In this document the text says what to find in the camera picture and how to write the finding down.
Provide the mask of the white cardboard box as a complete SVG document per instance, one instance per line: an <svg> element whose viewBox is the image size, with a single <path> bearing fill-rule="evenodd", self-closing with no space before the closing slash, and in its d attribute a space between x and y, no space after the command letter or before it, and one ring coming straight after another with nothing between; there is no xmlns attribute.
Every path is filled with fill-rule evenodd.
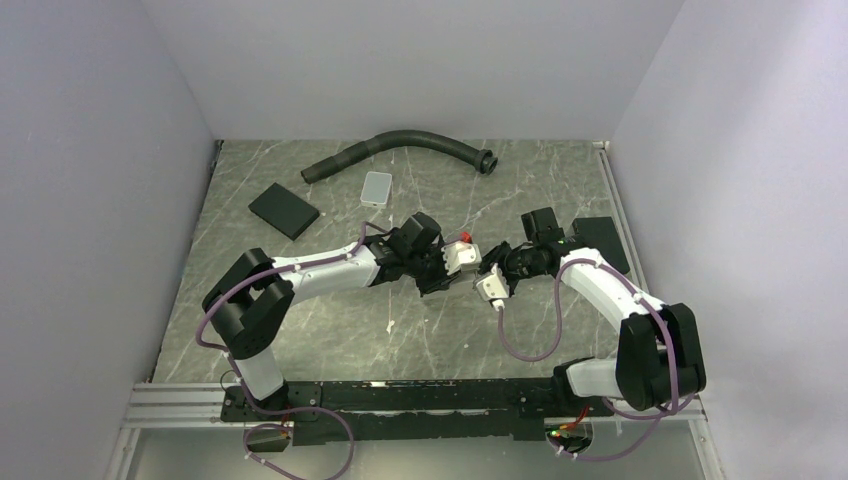
<svg viewBox="0 0 848 480"><path fill-rule="evenodd" d="M460 271L451 277L444 285L433 287L427 293L422 293L423 298L443 298L457 295L467 295L474 292L474 282L477 278L476 271Z"/></svg>

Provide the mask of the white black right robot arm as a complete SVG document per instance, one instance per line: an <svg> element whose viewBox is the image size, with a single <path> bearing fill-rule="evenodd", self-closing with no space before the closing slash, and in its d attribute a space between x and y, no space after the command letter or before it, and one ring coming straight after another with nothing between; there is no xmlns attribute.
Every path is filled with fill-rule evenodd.
<svg viewBox="0 0 848 480"><path fill-rule="evenodd" d="M627 278L629 264L609 217L577 218L570 232L545 207L522 214L526 241L503 242L482 260L474 288L498 313L522 280L550 276L585 298L617 333L612 358L554 369L551 401L574 415L591 400L619 400L645 419L681 410L706 386L697 323L683 303L664 302Z"/></svg>

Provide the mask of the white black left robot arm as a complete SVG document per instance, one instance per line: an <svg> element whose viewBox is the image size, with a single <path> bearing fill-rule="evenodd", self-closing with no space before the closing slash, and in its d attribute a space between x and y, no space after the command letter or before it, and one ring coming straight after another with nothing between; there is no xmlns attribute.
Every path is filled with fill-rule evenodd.
<svg viewBox="0 0 848 480"><path fill-rule="evenodd" d="M417 212L400 227L363 224L359 238L336 250L271 258L245 252L207 293L204 324L212 325L248 394L248 407L264 420L287 406L286 380L272 351L288 310L322 295L412 278L421 295L446 290L462 268L440 225Z"/></svg>

